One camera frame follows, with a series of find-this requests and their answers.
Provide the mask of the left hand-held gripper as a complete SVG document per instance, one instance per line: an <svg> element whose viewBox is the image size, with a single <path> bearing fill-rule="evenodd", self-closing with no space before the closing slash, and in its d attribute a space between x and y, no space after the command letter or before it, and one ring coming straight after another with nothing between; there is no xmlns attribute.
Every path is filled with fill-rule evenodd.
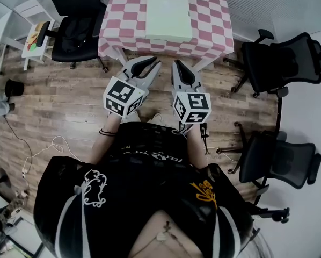
<svg viewBox="0 0 321 258"><path fill-rule="evenodd" d="M104 108L122 118L138 109L162 66L162 63L155 62L156 60L156 56L139 56L127 61L121 72L111 78L104 91Z"/></svg>

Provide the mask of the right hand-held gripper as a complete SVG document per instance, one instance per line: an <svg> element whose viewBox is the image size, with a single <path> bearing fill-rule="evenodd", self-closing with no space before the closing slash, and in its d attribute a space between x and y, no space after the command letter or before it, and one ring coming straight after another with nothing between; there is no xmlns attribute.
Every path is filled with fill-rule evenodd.
<svg viewBox="0 0 321 258"><path fill-rule="evenodd" d="M210 94L202 86L200 74L181 60L172 63L172 107L179 120L179 131L203 124L212 112Z"/></svg>

